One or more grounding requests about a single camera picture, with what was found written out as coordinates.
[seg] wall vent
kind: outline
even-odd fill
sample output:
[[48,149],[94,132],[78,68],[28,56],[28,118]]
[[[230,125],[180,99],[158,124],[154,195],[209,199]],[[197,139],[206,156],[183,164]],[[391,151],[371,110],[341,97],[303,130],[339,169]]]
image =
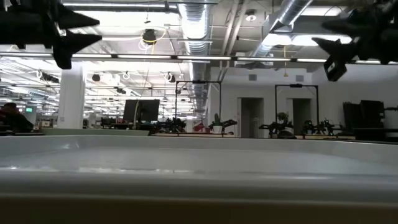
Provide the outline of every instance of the wall vent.
[[304,82],[304,76],[303,75],[296,75],[296,82]]
[[257,81],[257,75],[256,74],[249,74],[249,81]]

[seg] black frame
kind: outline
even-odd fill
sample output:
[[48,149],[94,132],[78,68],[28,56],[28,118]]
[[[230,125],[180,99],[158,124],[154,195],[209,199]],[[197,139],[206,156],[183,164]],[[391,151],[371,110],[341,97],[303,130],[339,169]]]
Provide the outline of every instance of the black frame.
[[217,83],[220,86],[220,90],[219,90],[219,93],[220,93],[220,109],[219,109],[219,112],[218,112],[218,116],[220,116],[220,120],[221,120],[221,102],[222,102],[222,100],[221,100],[221,82],[220,81],[200,81],[200,80],[197,80],[197,81],[176,81],[175,82],[175,113],[174,113],[175,119],[177,119],[177,103],[178,103],[177,97],[178,97],[178,84],[179,83],[192,83],[192,84],[200,84],[200,85],[207,84],[207,83],[209,83],[209,84]]
[[303,87],[314,87],[317,91],[317,124],[319,124],[319,87],[318,85],[302,85],[302,84],[290,84],[290,85],[275,85],[275,122],[278,122],[278,94],[277,89],[280,86],[287,86],[290,88],[303,88]]

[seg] computer monitor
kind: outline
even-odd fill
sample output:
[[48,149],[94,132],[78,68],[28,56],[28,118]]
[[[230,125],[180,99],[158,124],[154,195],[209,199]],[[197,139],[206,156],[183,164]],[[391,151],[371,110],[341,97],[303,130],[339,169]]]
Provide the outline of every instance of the computer monitor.
[[126,100],[123,120],[134,121],[137,103],[137,121],[157,121],[160,100]]

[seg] white platform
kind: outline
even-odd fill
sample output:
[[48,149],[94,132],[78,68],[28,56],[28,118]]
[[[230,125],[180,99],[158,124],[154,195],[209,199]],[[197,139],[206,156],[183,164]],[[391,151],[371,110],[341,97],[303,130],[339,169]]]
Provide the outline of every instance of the white platform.
[[129,136],[0,143],[0,196],[398,205],[395,145]]

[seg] doorway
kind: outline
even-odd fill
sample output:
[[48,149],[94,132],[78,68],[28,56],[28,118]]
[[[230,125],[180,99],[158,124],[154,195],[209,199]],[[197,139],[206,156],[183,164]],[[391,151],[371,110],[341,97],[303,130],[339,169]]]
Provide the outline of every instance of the doorway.
[[311,120],[311,99],[293,99],[294,134],[302,134],[304,122]]
[[263,98],[241,98],[241,138],[262,138],[259,126],[264,119]]

